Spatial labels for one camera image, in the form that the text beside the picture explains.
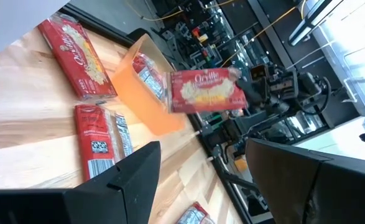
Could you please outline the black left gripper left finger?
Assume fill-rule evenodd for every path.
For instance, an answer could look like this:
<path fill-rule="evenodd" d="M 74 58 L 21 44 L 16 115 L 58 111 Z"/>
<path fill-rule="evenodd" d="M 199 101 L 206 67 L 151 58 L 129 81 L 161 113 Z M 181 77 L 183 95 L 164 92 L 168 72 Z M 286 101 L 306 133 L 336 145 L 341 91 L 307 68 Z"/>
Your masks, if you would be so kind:
<path fill-rule="evenodd" d="M 152 141 L 73 189 L 1 189 L 0 224 L 147 224 L 160 161 Z"/>

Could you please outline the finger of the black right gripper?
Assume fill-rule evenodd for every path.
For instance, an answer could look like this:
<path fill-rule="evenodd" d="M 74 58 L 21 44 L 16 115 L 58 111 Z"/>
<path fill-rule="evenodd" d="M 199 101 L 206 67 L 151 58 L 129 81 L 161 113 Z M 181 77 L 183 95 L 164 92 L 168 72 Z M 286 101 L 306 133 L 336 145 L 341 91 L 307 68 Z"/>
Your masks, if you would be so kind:
<path fill-rule="evenodd" d="M 262 99 L 261 95 L 256 92 L 244 92 L 244 96 L 246 97 L 247 103 L 251 107 L 264 107 L 264 100 Z"/>
<path fill-rule="evenodd" d="M 262 86 L 259 83 L 253 82 L 250 79 L 242 78 L 239 80 L 239 88 L 244 92 L 257 92 L 259 93 L 262 90 Z"/>

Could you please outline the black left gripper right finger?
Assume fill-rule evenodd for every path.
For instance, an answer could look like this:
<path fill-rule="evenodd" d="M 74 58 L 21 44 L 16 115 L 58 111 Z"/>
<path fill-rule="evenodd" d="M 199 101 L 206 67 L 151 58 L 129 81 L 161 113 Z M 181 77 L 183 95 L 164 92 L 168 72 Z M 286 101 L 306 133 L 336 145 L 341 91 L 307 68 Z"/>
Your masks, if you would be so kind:
<path fill-rule="evenodd" d="M 246 160 L 276 224 L 365 224 L 365 160 L 261 139 Z"/>

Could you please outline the red Orville popcorn bag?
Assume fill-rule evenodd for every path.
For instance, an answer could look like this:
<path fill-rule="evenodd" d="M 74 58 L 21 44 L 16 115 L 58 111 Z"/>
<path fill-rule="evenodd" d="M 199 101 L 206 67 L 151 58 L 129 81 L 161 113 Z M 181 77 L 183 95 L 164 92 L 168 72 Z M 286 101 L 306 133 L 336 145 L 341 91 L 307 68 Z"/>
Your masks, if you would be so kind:
<path fill-rule="evenodd" d="M 40 23 L 38 29 L 79 99 L 116 96 L 116 90 L 98 54 L 76 19 L 57 12 Z"/>
<path fill-rule="evenodd" d="M 84 181 L 134 152 L 123 115 L 97 105 L 76 105 L 74 115 Z"/>
<path fill-rule="evenodd" d="M 138 52 L 132 61 L 134 71 L 148 89 L 163 103 L 166 102 L 166 82 L 155 62 L 142 52 Z"/>
<path fill-rule="evenodd" d="M 165 74 L 167 106 L 171 113 L 198 113 L 239 110 L 248 106 L 236 81 L 237 68 L 181 70 Z"/>
<path fill-rule="evenodd" d="M 178 219 L 177 224 L 215 224 L 215 222 L 198 202 L 194 202 Z"/>

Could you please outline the small orange box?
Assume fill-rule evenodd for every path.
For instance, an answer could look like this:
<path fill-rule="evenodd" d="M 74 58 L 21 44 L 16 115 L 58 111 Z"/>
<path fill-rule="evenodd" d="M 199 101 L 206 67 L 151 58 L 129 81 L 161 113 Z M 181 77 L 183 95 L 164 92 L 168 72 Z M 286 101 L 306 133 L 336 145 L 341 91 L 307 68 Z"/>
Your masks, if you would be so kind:
<path fill-rule="evenodd" d="M 238 157 L 234 160 L 234 165 L 236 166 L 239 172 L 244 172 L 248 169 L 246 158 L 243 156 Z"/>

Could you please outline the white side table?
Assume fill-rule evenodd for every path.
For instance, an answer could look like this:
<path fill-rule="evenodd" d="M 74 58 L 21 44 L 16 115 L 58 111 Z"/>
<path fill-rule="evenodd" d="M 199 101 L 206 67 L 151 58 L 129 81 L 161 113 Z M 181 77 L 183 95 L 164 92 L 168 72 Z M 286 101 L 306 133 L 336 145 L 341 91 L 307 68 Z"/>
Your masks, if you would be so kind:
<path fill-rule="evenodd" d="M 365 117 L 363 116 L 296 143 L 295 146 L 365 160 L 365 142 L 359 138 L 362 133 L 365 133 Z"/>

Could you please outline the black metal beam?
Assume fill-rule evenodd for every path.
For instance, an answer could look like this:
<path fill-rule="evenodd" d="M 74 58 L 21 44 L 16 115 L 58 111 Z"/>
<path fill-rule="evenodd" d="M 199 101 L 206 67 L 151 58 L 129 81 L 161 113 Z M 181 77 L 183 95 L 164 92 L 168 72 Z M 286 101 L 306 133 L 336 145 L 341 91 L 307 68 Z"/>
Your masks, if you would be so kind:
<path fill-rule="evenodd" d="M 288 43 L 291 46 L 297 45 L 305 36 L 310 34 L 316 26 L 320 25 L 343 0 L 318 0 L 291 33 Z"/>

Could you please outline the red yellow emergency stop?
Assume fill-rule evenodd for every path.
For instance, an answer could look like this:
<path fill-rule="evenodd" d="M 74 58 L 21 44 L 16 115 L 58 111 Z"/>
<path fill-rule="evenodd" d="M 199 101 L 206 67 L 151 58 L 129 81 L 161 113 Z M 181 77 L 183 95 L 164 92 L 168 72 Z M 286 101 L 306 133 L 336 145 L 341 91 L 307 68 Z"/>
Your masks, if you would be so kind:
<path fill-rule="evenodd" d="M 192 35 L 198 39 L 200 43 L 204 43 L 208 40 L 208 35 L 205 32 L 202 32 L 199 27 L 195 27 L 191 30 Z"/>

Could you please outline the black metal equipment rack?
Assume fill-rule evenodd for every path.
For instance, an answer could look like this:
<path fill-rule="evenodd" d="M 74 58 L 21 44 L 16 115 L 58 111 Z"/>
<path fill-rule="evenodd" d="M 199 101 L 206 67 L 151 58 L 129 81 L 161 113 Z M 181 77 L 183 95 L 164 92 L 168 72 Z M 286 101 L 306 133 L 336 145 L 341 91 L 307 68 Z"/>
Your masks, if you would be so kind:
<path fill-rule="evenodd" d="M 298 17 L 296 0 L 151 0 L 164 27 L 155 30 L 186 67 L 263 63 L 291 65 L 277 36 L 285 19 Z M 208 35 L 200 43 L 191 30 Z"/>

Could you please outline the clear plastic storage bin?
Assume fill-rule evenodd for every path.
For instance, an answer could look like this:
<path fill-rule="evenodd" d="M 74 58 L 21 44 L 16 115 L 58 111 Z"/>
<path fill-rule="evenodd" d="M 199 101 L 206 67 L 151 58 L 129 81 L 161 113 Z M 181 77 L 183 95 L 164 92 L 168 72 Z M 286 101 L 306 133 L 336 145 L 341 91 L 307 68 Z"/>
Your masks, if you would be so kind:
<path fill-rule="evenodd" d="M 365 117 L 365 0 L 343 0 L 312 32 L 348 97 Z"/>

